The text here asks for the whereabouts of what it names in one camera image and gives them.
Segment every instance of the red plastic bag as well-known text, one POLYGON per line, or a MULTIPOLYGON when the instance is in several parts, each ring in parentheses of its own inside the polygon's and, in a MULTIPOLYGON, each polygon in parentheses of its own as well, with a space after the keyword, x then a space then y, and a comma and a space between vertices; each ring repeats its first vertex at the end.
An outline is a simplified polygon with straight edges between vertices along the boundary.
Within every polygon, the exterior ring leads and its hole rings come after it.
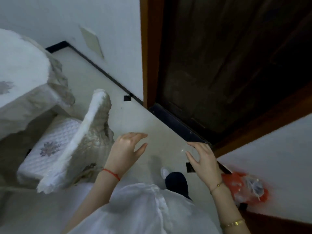
POLYGON ((222 174, 223 182, 230 189, 233 199, 239 203, 257 204, 268 199, 269 191, 256 177, 246 173, 222 174))

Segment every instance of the gold bracelet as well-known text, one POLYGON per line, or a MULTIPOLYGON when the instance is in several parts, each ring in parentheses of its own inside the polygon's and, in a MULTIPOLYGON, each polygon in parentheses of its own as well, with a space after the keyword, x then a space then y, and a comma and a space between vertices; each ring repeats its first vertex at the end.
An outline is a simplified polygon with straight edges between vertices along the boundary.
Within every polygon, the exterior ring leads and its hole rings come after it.
POLYGON ((212 192, 213 192, 216 188, 220 187, 222 184, 223 184, 223 181, 220 182, 219 184, 217 184, 216 187, 213 188, 213 189, 210 191, 210 194, 212 195, 212 192))
POLYGON ((232 222, 232 223, 230 223, 230 224, 226 224, 226 225, 221 224, 220 227, 221 227, 222 229, 228 228, 228 227, 234 227, 234 226, 237 226, 237 225, 242 224, 243 222, 245 222, 245 220, 242 218, 242 219, 237 220, 237 221, 235 221, 235 222, 232 222))

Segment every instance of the floor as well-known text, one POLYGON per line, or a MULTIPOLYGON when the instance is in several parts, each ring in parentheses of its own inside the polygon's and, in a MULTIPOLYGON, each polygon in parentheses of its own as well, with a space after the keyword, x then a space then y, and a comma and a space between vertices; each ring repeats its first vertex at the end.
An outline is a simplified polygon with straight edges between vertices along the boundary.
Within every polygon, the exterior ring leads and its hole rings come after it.
MULTIPOLYGON (((219 226, 216 208, 208 188, 195 173, 186 171, 185 151, 188 150, 194 157, 198 157, 195 150, 133 98, 131 101, 123 101, 127 93, 71 48, 64 48, 53 55, 63 64, 63 73, 68 77, 69 88, 76 98, 75 113, 78 118, 83 118, 88 111, 93 90, 102 88, 111 98, 109 126, 115 133, 114 138, 127 132, 144 132, 149 135, 137 145, 139 147, 145 142, 148 143, 145 153, 127 175, 140 182, 154 183, 165 188, 164 180, 160 176, 162 166, 171 171, 182 172, 189 185, 189 196, 198 207, 206 210, 219 226)), ((58 210, 69 210, 69 206, 77 206, 77 202, 81 202, 88 189, 89 187, 78 186, 51 195, 13 193, 4 207, 0 232, 20 233, 22 228, 24 233, 47 233, 47 230, 50 230, 50 233, 60 232, 71 212, 66 216, 58 216, 58 210), (61 204, 56 202, 60 197, 61 204)))

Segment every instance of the foot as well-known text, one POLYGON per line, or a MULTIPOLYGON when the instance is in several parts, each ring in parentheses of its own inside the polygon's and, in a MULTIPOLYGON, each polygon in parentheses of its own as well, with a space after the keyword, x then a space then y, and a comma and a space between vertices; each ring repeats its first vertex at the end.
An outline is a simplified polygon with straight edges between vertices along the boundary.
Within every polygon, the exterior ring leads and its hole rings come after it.
POLYGON ((161 177, 162 177, 163 179, 166 179, 166 177, 170 174, 170 172, 168 171, 168 169, 165 168, 165 167, 162 167, 162 168, 160 169, 160 173, 161 173, 161 177))

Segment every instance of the wall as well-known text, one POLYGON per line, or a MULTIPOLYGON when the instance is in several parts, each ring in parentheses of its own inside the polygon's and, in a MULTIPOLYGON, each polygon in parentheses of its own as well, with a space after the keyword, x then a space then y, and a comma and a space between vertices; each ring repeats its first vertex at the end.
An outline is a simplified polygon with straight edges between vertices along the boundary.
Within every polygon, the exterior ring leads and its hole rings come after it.
POLYGON ((258 176, 267 203, 249 211, 312 223, 312 114, 218 158, 234 171, 258 176))
POLYGON ((143 100, 139 0, 3 0, 0 28, 43 47, 68 41, 143 100), (79 25, 96 33, 104 59, 87 47, 79 25))

